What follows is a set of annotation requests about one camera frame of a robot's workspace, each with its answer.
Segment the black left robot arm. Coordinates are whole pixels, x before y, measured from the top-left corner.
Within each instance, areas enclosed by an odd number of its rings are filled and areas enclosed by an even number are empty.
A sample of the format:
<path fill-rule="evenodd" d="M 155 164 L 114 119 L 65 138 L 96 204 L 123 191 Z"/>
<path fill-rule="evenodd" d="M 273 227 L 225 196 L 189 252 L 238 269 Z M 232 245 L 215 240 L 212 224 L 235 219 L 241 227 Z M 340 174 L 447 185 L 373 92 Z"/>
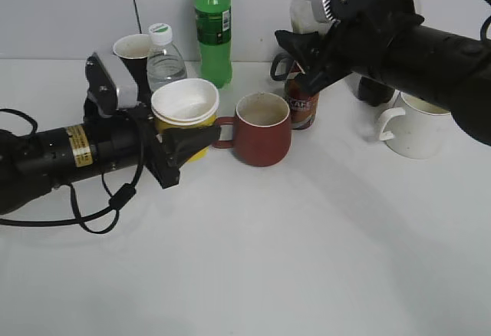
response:
<path fill-rule="evenodd" d="M 168 189 L 178 185 L 181 166 L 216 142 L 220 133 L 214 124 L 157 131 L 143 105 L 24 136 L 2 130 L 1 213 L 11 213 L 59 186 L 138 164 Z"/>

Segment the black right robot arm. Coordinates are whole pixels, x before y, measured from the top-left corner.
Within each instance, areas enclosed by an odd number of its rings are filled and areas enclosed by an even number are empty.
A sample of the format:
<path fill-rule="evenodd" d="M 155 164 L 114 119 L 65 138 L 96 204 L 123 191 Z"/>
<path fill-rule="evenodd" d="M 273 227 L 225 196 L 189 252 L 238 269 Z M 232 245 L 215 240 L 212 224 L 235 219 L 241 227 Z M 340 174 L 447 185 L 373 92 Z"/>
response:
<path fill-rule="evenodd" d="M 474 140 L 490 142 L 490 42 L 429 28 L 413 0 L 312 0 L 326 35 L 278 30 L 302 68 L 299 87 L 316 95 L 349 74 L 448 110 Z"/>

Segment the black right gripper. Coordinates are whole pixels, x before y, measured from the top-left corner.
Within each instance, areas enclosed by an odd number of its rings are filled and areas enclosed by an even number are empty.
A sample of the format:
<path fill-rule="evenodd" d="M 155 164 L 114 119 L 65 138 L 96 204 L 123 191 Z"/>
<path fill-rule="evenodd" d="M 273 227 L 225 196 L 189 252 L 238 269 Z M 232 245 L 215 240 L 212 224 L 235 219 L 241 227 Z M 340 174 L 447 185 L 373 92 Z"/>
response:
<path fill-rule="evenodd" d="M 282 52 L 274 61 L 298 63 L 307 73 L 295 77 L 304 93 L 319 93 L 355 68 L 377 73 L 396 37 L 421 25 L 423 17 L 414 0 L 375 0 L 354 18 L 333 22 L 326 34 L 275 31 Z"/>

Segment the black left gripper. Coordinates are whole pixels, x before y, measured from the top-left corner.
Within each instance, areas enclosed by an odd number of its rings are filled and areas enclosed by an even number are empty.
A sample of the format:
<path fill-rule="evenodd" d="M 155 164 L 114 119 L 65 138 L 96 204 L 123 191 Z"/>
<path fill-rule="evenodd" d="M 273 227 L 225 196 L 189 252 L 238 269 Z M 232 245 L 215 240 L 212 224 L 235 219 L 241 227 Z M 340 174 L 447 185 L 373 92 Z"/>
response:
<path fill-rule="evenodd" d="M 218 141 L 221 134 L 220 126 L 170 128 L 162 132 L 161 141 L 151 109 L 145 104 L 127 109 L 126 113 L 136 124 L 144 165 L 162 189 L 176 186 L 180 181 L 178 167 Z"/>

